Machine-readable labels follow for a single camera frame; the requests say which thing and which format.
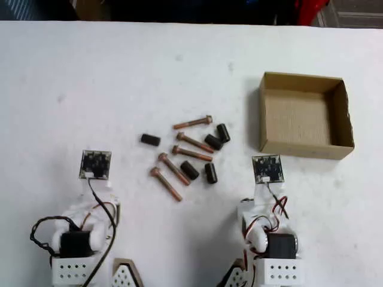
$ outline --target black rubber cylinder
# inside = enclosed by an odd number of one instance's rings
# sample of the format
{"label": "black rubber cylinder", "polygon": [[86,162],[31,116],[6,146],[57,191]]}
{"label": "black rubber cylinder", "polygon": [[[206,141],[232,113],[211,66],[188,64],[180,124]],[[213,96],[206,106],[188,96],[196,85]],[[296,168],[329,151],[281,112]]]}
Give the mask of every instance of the black rubber cylinder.
{"label": "black rubber cylinder", "polygon": [[159,146],[160,145],[161,138],[158,138],[157,136],[151,136],[144,133],[141,136],[141,142],[148,144],[148,145],[154,145]]}
{"label": "black rubber cylinder", "polygon": [[216,149],[217,151],[219,151],[220,149],[222,149],[222,146],[223,146],[223,143],[222,141],[219,139],[219,138],[216,138],[215,136],[212,136],[210,134],[208,134],[205,138],[205,142],[211,146],[212,148]]}
{"label": "black rubber cylinder", "polygon": [[219,124],[217,126],[217,131],[223,143],[230,141],[230,136],[229,136],[229,133],[227,132],[225,124]]}
{"label": "black rubber cylinder", "polygon": [[181,170],[193,181],[199,176],[199,172],[187,160],[181,164]]}
{"label": "black rubber cylinder", "polygon": [[217,174],[215,173],[214,163],[207,163],[205,165],[206,178],[210,184],[218,181]]}

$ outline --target bolt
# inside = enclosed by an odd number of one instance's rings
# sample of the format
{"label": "bolt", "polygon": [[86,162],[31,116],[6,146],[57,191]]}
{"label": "bolt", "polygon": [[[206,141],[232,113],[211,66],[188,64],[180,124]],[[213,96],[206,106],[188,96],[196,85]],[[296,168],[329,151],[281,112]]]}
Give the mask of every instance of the bolt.
{"label": "bolt", "polygon": [[160,169],[158,167],[154,167],[150,170],[150,175],[158,178],[158,180],[162,183],[164,187],[170,192],[170,194],[174,197],[176,201],[181,201],[182,197],[177,192],[177,190],[172,187],[172,185],[166,180],[166,178],[163,177],[163,175],[160,173]]}
{"label": "bolt", "polygon": [[188,155],[189,157],[198,158],[200,160],[206,160],[206,161],[212,161],[213,158],[205,155],[205,154],[199,154],[198,152],[194,151],[188,151],[187,149],[179,148],[178,145],[173,146],[172,150],[173,154],[183,154]]}
{"label": "bolt", "polygon": [[196,141],[195,139],[192,139],[192,138],[186,136],[185,133],[178,133],[177,139],[179,141],[185,141],[185,142],[191,143],[192,145],[197,146],[200,149],[203,149],[204,151],[210,152],[211,154],[214,152],[214,150],[210,146],[205,145],[202,142]]}
{"label": "bolt", "polygon": [[177,176],[177,178],[183,182],[184,185],[190,184],[190,181],[186,178],[182,171],[177,169],[177,167],[170,161],[170,159],[168,159],[168,154],[164,152],[161,153],[158,156],[158,160],[164,162],[168,166],[168,168]]}
{"label": "bolt", "polygon": [[212,122],[213,122],[213,119],[212,119],[211,115],[207,115],[206,118],[201,118],[199,120],[188,121],[188,122],[182,123],[182,124],[175,124],[173,126],[173,129],[178,130],[178,129],[183,129],[184,127],[195,126],[196,124],[210,124]]}

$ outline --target black wire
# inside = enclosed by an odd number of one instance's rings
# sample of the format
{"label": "black wire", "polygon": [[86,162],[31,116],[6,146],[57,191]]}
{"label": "black wire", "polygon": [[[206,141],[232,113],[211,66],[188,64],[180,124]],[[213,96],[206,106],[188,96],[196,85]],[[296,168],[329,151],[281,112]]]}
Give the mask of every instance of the black wire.
{"label": "black wire", "polygon": [[35,238],[35,233],[36,233],[37,228],[40,225],[40,223],[42,223],[44,221],[47,221],[47,220],[54,220],[54,219],[62,219],[62,220],[67,221],[69,223],[69,230],[71,230],[71,231],[72,230],[74,230],[74,231],[80,230],[80,228],[73,222],[73,220],[71,218],[67,217],[67,216],[47,216],[47,217],[39,219],[36,222],[36,224],[32,227],[31,235],[29,236],[29,238],[34,243],[36,243],[40,248],[43,248],[44,250],[48,251],[49,254],[51,255],[51,257],[56,257],[56,256],[58,256],[58,254],[54,252],[53,248],[50,247],[47,242],[41,243],[40,241],[38,241]]}
{"label": "black wire", "polygon": [[95,191],[93,190],[91,184],[90,184],[90,178],[88,179],[88,185],[90,187],[90,190],[92,191],[92,194],[95,198],[95,200],[98,202],[98,204],[103,208],[103,210],[105,211],[105,213],[108,215],[109,219],[110,219],[110,222],[112,223],[112,227],[113,227],[113,235],[112,235],[112,239],[109,243],[109,246],[108,248],[106,249],[106,251],[104,252],[103,256],[101,257],[101,259],[98,261],[97,265],[94,267],[93,271],[91,272],[91,274],[89,275],[88,279],[85,281],[83,287],[87,287],[90,283],[90,281],[93,279],[93,277],[96,275],[97,271],[99,270],[100,266],[102,265],[102,263],[104,262],[105,258],[107,257],[110,249],[112,248],[112,245],[113,245],[113,242],[114,242],[114,239],[115,239],[115,231],[116,231],[116,225],[115,225],[115,222],[113,220],[113,217],[112,217],[112,214],[110,214],[109,210],[106,208],[106,206],[104,205],[104,203],[101,201],[101,199],[97,196],[97,194],[95,193]]}
{"label": "black wire", "polygon": [[268,190],[270,191],[270,193],[271,193],[272,197],[274,198],[275,202],[280,206],[280,208],[281,208],[282,212],[284,213],[284,215],[286,216],[286,218],[289,219],[289,218],[288,218],[288,215],[287,215],[287,212],[286,212],[286,210],[285,210],[285,207],[283,206],[283,204],[281,203],[281,201],[275,196],[275,194],[271,191],[268,182],[266,183],[266,186],[268,187]]}

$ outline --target bolt head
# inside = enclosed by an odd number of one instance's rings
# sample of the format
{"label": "bolt head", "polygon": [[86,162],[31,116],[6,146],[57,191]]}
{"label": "bolt head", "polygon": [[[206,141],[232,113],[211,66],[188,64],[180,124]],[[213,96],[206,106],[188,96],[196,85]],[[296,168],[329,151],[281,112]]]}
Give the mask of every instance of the bolt head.
{"label": "bolt head", "polygon": [[177,139],[180,141],[185,137],[185,133],[181,132],[177,134]]}
{"label": "bolt head", "polygon": [[211,117],[211,115],[206,115],[206,123],[211,124],[212,122],[213,122],[213,118]]}
{"label": "bolt head", "polygon": [[175,145],[175,146],[173,146],[172,152],[174,154],[178,154],[179,150],[180,150],[180,148],[178,147],[178,145]]}
{"label": "bolt head", "polygon": [[168,158],[168,154],[165,152],[161,152],[160,155],[158,156],[159,161],[164,161]]}
{"label": "bolt head", "polygon": [[150,175],[151,176],[157,176],[159,174],[160,174],[160,169],[158,167],[156,167],[156,166],[150,170]]}

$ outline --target perforated white housing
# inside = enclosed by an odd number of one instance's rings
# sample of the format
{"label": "perforated white housing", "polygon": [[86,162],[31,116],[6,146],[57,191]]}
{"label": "perforated white housing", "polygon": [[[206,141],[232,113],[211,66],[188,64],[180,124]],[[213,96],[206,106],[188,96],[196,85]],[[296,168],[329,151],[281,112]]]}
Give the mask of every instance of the perforated white housing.
{"label": "perforated white housing", "polygon": [[137,287],[128,266],[120,265],[113,275],[112,287]]}
{"label": "perforated white housing", "polygon": [[52,284],[82,285],[94,268],[95,258],[53,258]]}
{"label": "perforated white housing", "polygon": [[239,267],[233,268],[230,276],[225,284],[225,287],[238,287],[243,286],[246,281],[246,274]]}
{"label": "perforated white housing", "polygon": [[256,260],[258,285],[302,285],[304,283],[303,275],[301,259],[263,258]]}

